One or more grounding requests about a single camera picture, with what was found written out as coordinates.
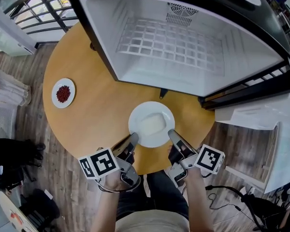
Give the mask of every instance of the beige shirt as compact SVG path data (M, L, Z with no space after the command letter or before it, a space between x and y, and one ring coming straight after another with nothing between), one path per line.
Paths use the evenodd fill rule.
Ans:
M189 232L189 222L175 212L139 211L118 220L116 232Z

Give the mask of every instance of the wooden tabletop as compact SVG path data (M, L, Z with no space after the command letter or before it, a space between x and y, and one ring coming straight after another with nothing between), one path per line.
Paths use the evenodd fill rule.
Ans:
M202 109L192 95L169 91L160 100L159 88L114 81L89 45L81 24L76 24L57 44L45 71L45 113L67 151L79 158L99 147L112 147L129 135L130 113L146 101L166 105L174 115L175 130L192 146L199 146L214 124L214 112ZM70 106L59 109L52 103L51 92L54 84L65 77L73 80L76 94ZM134 155L137 173L149 174L170 166L169 145L170 141L158 148L138 145Z
M22 232L38 232L38 230L29 222L27 217L13 204L13 202L0 191L0 206L13 227Z

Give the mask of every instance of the black cable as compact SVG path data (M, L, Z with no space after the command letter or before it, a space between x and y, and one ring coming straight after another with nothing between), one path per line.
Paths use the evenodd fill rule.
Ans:
M211 204L210 204L210 206L209 206L209 208L210 208L211 210L217 211L217 210L219 210L219 209L221 209L221 208L223 208L223 207L226 207L226 206L228 206L228 205L233 205L233 206L235 206L235 204L230 204L230 203L228 203L228 204L225 204L225 205L223 205L223 206L221 206L221 207L213 208L213 203L214 203L214 201L216 200L216 197L217 197L217 194L215 194L215 193L211 193L211 194L209 194L209 195L207 196L207 198L208 198L209 200L212 201Z
M182 191L182 195L184 195L185 191L186 191L187 186L184 187L183 191Z
M269 232L268 229L265 229L264 227L262 227L262 226L260 225L260 223L258 222L258 220L257 220L257 218L256 218L256 215L255 215L255 213L254 213L254 211L253 211L253 209L252 209L252 207L251 207L249 201L246 200L246 197L245 197L242 193L240 193L240 192L239 192L237 189L235 189L235 188L227 187L227 186L212 186L212 185L210 185L210 186L205 187L206 190L212 190L212 189L216 189L216 188L226 188L226 189L229 189L229 190L235 192L238 196L240 196L240 197L241 197L241 201L244 202L244 203L247 205L247 207L248 207L248 209L249 209L249 211L250 211L250 213L251 213L252 219L253 219L253 221L255 222L255 224L257 225L257 227L258 227L262 232ZM278 232L278 231L280 231L280 230L278 230L278 229L271 230L271 232Z
M124 190L109 190L109 189L107 189L106 187L104 187L104 186L102 186L100 184L101 179L99 181L98 180L95 180L95 181L97 182L97 184L99 186L99 189L101 191L109 192L109 193L122 193L122 192L132 191L132 190L136 189L140 185L140 183L141 183L141 178L140 177L138 178L138 182L135 185L133 185L130 188L124 189Z
M212 203L210 204L210 206L209 206L209 208L211 209L211 210L219 210L219 209L221 209L221 208L223 208L223 207L226 207L226 206L228 206L228 205L231 205L231 206L234 206L240 213L243 213L246 217L248 217L253 223L255 223L249 216L247 216L243 211L242 211L242 209L240 208L240 207L238 207L237 205L235 205L235 204L232 204L232 203L228 203L228 204L225 204L225 205L223 205L223 206L221 206L221 207L218 207L218 208L213 208L212 206L213 206L213 203L214 203L214 201L216 200L216 197L217 197L217 194L215 194L215 193L211 193L211 194L209 194L208 196L207 196L207 198L209 199L209 200L211 200L212 201Z
M211 176L212 175L212 173L209 173L208 175L202 175L202 178L207 178L208 176Z

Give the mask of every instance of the fridge shelf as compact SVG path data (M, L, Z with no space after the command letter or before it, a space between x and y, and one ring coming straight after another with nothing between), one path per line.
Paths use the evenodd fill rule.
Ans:
M221 40L162 21L129 18L117 52L165 59L224 75Z

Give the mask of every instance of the dark shorts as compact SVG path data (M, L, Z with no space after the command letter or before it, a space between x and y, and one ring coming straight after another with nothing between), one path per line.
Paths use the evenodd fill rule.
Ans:
M132 192L120 194L116 220L145 210L164 210L176 212L188 219L188 204L166 173L161 170L147 175L150 198L146 196L143 176L140 185Z

